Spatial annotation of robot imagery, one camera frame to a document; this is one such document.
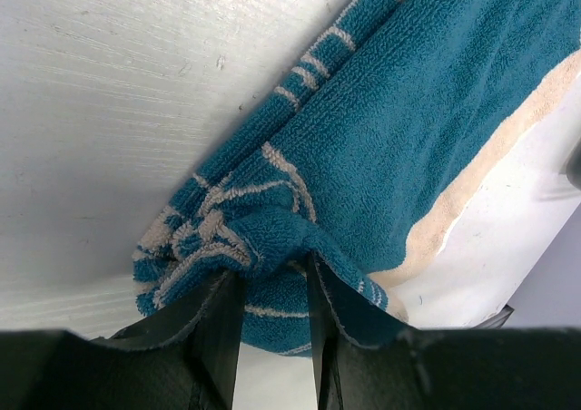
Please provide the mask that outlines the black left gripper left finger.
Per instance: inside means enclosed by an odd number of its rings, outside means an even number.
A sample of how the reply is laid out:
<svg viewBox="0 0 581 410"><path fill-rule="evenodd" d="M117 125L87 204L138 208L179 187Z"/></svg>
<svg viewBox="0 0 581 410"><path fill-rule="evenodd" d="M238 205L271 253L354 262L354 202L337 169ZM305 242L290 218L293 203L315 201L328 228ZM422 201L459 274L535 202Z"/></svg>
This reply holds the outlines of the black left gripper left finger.
<svg viewBox="0 0 581 410"><path fill-rule="evenodd" d="M246 285L231 271L109 338L1 334L4 409L230 409Z"/></svg>

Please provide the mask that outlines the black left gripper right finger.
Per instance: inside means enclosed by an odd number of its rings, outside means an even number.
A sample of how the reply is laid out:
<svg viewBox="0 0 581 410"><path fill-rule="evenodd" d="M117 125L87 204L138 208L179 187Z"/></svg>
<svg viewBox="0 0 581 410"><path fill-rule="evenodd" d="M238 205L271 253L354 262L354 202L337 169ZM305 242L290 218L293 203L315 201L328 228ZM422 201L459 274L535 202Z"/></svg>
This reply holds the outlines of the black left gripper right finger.
<svg viewBox="0 0 581 410"><path fill-rule="evenodd" d="M320 409L577 409L575 328L418 330L317 255L307 267Z"/></svg>

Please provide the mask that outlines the teal beige cartoon towel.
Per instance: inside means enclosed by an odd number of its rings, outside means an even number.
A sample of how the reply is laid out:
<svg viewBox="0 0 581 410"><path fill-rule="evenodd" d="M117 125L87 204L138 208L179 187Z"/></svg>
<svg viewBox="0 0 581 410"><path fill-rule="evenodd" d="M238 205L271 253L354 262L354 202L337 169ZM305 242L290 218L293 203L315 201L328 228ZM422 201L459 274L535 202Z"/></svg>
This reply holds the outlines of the teal beige cartoon towel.
<svg viewBox="0 0 581 410"><path fill-rule="evenodd" d="M318 254L374 306L438 250L518 128L580 58L580 0L351 0L133 254L149 316L219 268L248 282L242 339L310 353Z"/></svg>

